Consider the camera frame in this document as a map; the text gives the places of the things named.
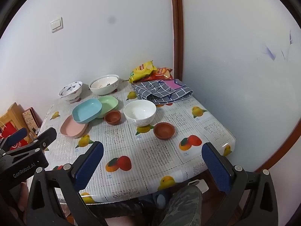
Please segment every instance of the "orange fruit print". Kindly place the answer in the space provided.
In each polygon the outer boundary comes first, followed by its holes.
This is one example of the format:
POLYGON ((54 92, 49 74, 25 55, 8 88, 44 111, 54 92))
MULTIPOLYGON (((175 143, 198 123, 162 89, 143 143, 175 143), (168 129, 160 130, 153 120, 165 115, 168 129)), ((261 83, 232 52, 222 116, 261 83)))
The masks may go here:
POLYGON ((193 146, 200 146, 202 144, 202 140, 195 135, 190 135, 188 137, 188 142, 193 146))
POLYGON ((119 158, 113 158, 106 164, 107 172, 115 172, 118 169, 123 171, 129 171, 131 169, 131 160, 126 155, 120 156, 119 158))
POLYGON ((118 170, 119 166, 117 164, 118 158, 113 158, 106 164, 106 171, 107 172, 115 172, 118 170))
POLYGON ((182 141, 179 143, 179 148, 183 151, 190 149, 191 146, 192 145, 188 142, 188 138, 183 138, 182 141))

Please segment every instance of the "yellow snack bag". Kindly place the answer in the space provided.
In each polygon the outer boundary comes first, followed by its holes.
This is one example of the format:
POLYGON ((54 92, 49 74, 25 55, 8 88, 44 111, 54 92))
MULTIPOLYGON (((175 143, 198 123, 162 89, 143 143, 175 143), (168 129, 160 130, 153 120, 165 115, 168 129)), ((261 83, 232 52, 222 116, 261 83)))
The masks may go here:
POLYGON ((136 82, 143 77, 148 76, 154 70, 157 70, 155 66, 153 66, 153 61, 148 61, 143 63, 142 65, 138 66, 137 68, 133 69, 130 75, 130 83, 136 82))

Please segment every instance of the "green plastic dish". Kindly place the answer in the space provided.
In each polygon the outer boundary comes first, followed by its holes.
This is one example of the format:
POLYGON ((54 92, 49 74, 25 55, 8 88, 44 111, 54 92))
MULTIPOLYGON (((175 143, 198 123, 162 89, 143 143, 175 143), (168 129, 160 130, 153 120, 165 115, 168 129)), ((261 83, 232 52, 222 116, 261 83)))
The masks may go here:
POLYGON ((97 118, 104 118, 104 116, 114 109, 118 105, 118 99, 114 98, 113 96, 106 95, 102 96, 98 99, 102 104, 102 110, 97 118))

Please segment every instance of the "pink plastic dish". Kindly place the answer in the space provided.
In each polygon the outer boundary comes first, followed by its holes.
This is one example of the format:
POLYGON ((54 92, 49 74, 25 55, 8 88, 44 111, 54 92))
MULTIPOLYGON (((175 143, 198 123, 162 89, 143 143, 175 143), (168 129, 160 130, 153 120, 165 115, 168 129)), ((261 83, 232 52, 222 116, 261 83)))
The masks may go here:
POLYGON ((72 115, 70 115, 61 126, 61 134, 70 138, 78 138, 84 133, 87 126, 88 123, 78 124, 73 120, 72 115))

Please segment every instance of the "light switch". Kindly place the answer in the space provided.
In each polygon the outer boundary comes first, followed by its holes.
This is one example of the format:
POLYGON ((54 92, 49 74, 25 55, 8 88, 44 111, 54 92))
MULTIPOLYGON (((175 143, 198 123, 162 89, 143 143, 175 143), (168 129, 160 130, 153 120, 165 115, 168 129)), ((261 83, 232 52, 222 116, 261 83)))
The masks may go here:
POLYGON ((62 29, 63 28, 63 23, 62 22, 63 22, 62 17, 50 22, 51 32, 54 33, 56 31, 62 29))

